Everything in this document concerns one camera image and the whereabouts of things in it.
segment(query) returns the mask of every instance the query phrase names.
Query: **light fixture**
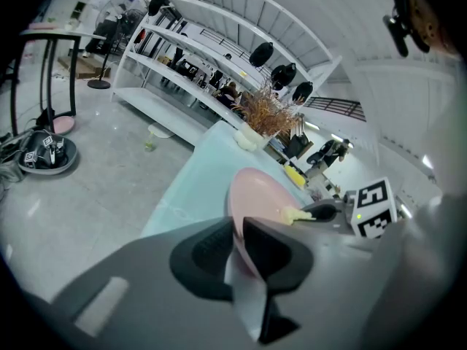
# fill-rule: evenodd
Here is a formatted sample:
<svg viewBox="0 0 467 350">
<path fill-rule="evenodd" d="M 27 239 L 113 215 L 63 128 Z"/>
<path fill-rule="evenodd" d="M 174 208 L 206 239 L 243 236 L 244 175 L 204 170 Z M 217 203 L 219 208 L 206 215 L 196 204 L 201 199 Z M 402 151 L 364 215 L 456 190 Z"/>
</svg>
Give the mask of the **light fixture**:
<svg viewBox="0 0 467 350">
<path fill-rule="evenodd" d="M 423 156 L 422 162 L 425 166 L 433 170 L 433 165 L 431 164 L 430 160 L 428 159 L 426 155 Z"/>
<path fill-rule="evenodd" d="M 412 213 L 408 210 L 408 208 L 402 203 L 401 210 L 405 213 L 406 216 L 412 218 Z"/>
<path fill-rule="evenodd" d="M 342 137 L 338 137 L 337 135 L 334 135 L 333 133 L 331 134 L 331 136 L 333 137 L 333 139 L 337 140 L 340 143 L 342 143 L 344 141 L 344 139 Z"/>
<path fill-rule="evenodd" d="M 307 122 L 305 121 L 305 124 L 308 126 L 308 127 L 311 127 L 311 128 L 314 128 L 315 130 L 320 130 L 320 128 L 317 126 L 317 125 L 314 125 L 313 123 L 310 123 L 310 122 Z"/>
</svg>

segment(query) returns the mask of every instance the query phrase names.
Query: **tiled floor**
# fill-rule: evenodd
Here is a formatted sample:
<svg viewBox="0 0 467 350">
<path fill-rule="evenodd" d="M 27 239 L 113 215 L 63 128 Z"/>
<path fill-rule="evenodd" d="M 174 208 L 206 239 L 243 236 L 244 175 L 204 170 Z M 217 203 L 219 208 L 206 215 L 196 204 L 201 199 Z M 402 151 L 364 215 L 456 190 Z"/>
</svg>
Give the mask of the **tiled floor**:
<svg viewBox="0 0 467 350">
<path fill-rule="evenodd" d="M 20 131 L 39 115 L 35 78 L 21 78 Z M 1 132 L 9 130 L 8 87 L 0 95 Z M 54 109 L 65 111 L 68 80 L 54 79 L 53 90 Z M 29 174 L 9 184 L 0 203 L 1 251 L 6 255 L 11 248 L 9 265 L 20 284 L 48 301 L 77 274 L 139 236 L 193 151 L 174 136 L 145 152 L 152 120 L 126 102 L 110 103 L 109 95 L 78 80 L 76 128 L 68 135 L 80 151 L 77 163 L 57 176 Z"/>
</svg>

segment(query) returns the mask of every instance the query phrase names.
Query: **table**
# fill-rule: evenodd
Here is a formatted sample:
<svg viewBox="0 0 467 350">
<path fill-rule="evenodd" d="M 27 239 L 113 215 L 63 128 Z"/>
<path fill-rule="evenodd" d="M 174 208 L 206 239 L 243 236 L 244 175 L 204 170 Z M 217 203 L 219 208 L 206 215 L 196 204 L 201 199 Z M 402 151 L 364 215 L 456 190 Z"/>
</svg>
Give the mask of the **table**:
<svg viewBox="0 0 467 350">
<path fill-rule="evenodd" d="M 58 40 L 72 40 L 74 42 L 72 51 L 72 61 L 70 63 L 70 110 L 61 114 L 57 114 L 55 118 L 62 116 L 73 117 L 76 115 L 76 105 L 74 100 L 74 81 L 76 78 L 76 63 L 78 58 L 78 52 L 80 50 L 80 40 L 82 37 L 90 37 L 94 39 L 105 40 L 106 38 L 99 35 L 87 34 L 79 31 L 68 31 L 60 28 L 51 30 L 25 30 L 20 33 L 20 44 L 19 50 L 15 59 L 15 67 L 13 68 L 13 81 L 10 95 L 10 119 L 12 123 L 13 136 L 18 134 L 18 126 L 16 123 L 16 83 L 18 79 L 18 72 L 20 69 L 21 57 L 23 56 L 24 46 L 26 42 L 30 40 L 47 40 L 45 46 L 44 57 L 42 59 L 41 67 L 41 79 L 39 86 L 39 106 L 41 112 L 44 110 L 44 101 L 42 99 L 42 87 L 44 81 L 45 62 L 47 56 L 49 57 L 49 63 L 47 66 L 47 116 L 49 120 L 50 130 L 55 133 L 53 127 L 53 116 L 52 116 L 52 70 L 53 70 L 53 59 L 55 57 L 55 51 L 57 49 Z"/>
<path fill-rule="evenodd" d="M 193 155 L 159 201 L 141 237 L 226 216 L 230 183 L 236 173 L 246 167 L 257 168 L 274 177 L 302 206 L 313 203 L 266 152 L 251 153 L 241 149 L 234 141 L 234 132 L 235 128 L 220 121 L 201 137 Z"/>
</svg>

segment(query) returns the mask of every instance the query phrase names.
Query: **dried flower arrangement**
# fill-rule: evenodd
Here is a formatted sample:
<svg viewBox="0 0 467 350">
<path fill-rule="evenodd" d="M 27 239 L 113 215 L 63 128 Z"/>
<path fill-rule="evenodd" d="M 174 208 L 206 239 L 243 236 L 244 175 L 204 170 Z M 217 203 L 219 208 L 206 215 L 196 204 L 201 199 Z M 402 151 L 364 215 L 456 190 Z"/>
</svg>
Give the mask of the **dried flower arrangement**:
<svg viewBox="0 0 467 350">
<path fill-rule="evenodd" d="M 293 114 L 295 103 L 281 104 L 274 97 L 270 82 L 264 82 L 253 95 L 245 94 L 242 105 L 235 106 L 244 115 L 245 122 L 262 136 L 273 136 L 276 132 L 288 131 L 298 122 Z"/>
</svg>

